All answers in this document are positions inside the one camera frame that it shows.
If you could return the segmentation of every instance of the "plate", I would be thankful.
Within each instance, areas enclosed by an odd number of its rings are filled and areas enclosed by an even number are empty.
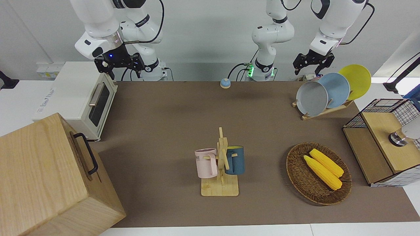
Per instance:
[[[312,149],[318,149],[331,158],[343,170],[340,177],[343,185],[340,189],[332,190],[306,164],[303,155],[309,155]],[[287,154],[286,170],[290,181],[296,190],[312,202],[320,205],[333,205],[344,201],[352,188],[352,176],[344,161],[331,149],[314,142],[301,143],[294,146]]]
[[[321,114],[328,104],[328,93],[320,83],[309,81],[304,83],[296,94],[297,108],[308,116]]]
[[[352,93],[349,100],[357,99],[367,93],[372,82],[372,76],[368,69],[361,65],[348,65],[343,67],[339,74],[343,75],[350,84]]]
[[[328,99],[332,101],[327,108],[336,108],[346,102],[350,94],[350,84],[347,79],[339,73],[328,73],[322,76],[318,83],[327,90]]]

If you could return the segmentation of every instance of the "wooden cabinet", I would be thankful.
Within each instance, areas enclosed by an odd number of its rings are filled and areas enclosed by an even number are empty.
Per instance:
[[[125,217],[98,154],[75,134],[56,113],[0,137],[1,236],[94,236]]]

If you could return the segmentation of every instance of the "mug rack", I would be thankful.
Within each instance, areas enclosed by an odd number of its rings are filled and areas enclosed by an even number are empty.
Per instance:
[[[225,168],[229,170],[230,166],[226,156],[228,150],[228,139],[223,137],[222,127],[219,127],[219,142],[217,142],[217,156],[218,175],[213,178],[201,179],[201,195],[205,197],[210,196],[238,196],[238,176],[228,175],[225,173]]]
[[[298,100],[296,100],[296,101],[294,101],[291,105],[295,108],[295,107],[297,107],[297,101]],[[332,102],[333,100],[332,99],[330,99],[329,101],[328,101],[328,104],[327,104],[327,106]],[[302,116],[302,120],[309,120],[309,119],[312,119],[312,118],[315,118],[315,117],[318,117],[318,116],[322,116],[322,115],[325,115],[325,114],[329,114],[329,113],[331,113],[331,112],[335,112],[335,111],[338,111],[338,110],[342,110],[342,109],[345,109],[345,108],[347,108],[348,106],[350,106],[352,103],[354,102],[354,100],[347,100],[345,103],[343,103],[343,105],[341,105],[341,106],[339,106],[339,107],[336,107],[336,108],[325,108],[325,110],[323,111],[323,112],[321,112],[319,115],[315,115],[315,116],[308,116],[308,113],[306,113],[306,114],[304,114],[303,116]]]

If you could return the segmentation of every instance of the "yellow corn cob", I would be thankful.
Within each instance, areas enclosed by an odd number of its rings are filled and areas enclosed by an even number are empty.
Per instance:
[[[325,168],[321,163],[317,160],[304,155],[303,158],[305,159],[308,166],[315,172],[315,174],[326,183],[332,190],[337,190],[341,188],[343,183],[339,178],[337,178],[333,173],[331,173],[327,168]]]
[[[329,157],[325,156],[325,154],[323,154],[322,152],[314,148],[312,149],[312,151],[309,152],[309,154],[311,154],[313,159],[321,163],[325,168],[331,171],[331,173],[333,173],[338,178],[343,176],[344,170]]]

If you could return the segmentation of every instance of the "green led light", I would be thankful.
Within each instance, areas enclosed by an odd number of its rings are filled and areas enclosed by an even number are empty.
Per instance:
[[[248,69],[248,77],[252,77],[254,75],[254,66],[250,65]]]

